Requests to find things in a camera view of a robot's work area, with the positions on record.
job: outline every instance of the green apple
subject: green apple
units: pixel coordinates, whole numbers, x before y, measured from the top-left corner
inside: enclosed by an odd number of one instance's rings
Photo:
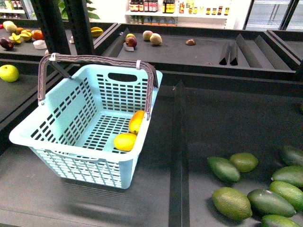
[[[0,67],[0,78],[6,82],[15,82],[19,78],[19,71],[13,65],[2,65]]]
[[[128,33],[128,34],[126,35],[126,37],[125,37],[125,41],[127,40],[128,37],[135,37],[135,38],[136,38],[136,36],[134,36],[134,34]]]

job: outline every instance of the red apple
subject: red apple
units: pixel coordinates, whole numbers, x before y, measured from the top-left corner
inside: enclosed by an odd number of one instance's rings
[[[128,37],[125,42],[126,42],[126,45],[130,46],[130,47],[136,47],[136,45],[137,45],[137,39],[133,36]]]

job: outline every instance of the basket grip hole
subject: basket grip hole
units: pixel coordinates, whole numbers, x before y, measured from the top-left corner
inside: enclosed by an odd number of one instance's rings
[[[112,72],[108,74],[108,78],[121,82],[135,82],[138,79],[136,75]]]

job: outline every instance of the black metal post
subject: black metal post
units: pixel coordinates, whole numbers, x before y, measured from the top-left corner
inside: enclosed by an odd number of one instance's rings
[[[301,61],[301,64],[299,65],[299,68],[294,74],[294,79],[297,81],[303,81],[303,59]]]
[[[243,25],[243,30],[246,29],[246,26],[247,26],[247,23],[248,23],[248,19],[250,18],[250,13],[251,13],[251,10],[252,10],[252,6],[254,4],[255,0],[251,0],[250,2],[250,7],[247,11],[247,15],[246,15],[246,18],[245,18],[245,22],[244,22],[244,25]]]
[[[280,24],[280,27],[279,27],[279,30],[286,30],[287,29],[287,26],[289,25],[289,22],[294,14],[294,11],[297,7],[299,3],[299,0],[291,0],[289,5],[288,5],[288,8],[286,10],[286,13],[284,14],[284,17],[282,19],[282,22]]]
[[[182,81],[175,87],[169,189],[169,227],[189,227],[186,100]]]
[[[31,0],[49,53],[71,54],[57,0]]]
[[[64,0],[78,55],[95,55],[85,0]]]

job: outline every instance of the white wall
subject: white wall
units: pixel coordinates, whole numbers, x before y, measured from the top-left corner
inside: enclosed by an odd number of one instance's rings
[[[100,20],[90,19],[91,22],[126,23],[127,0],[92,0],[92,2],[93,4],[89,4],[89,6],[97,9],[93,13],[98,14]]]

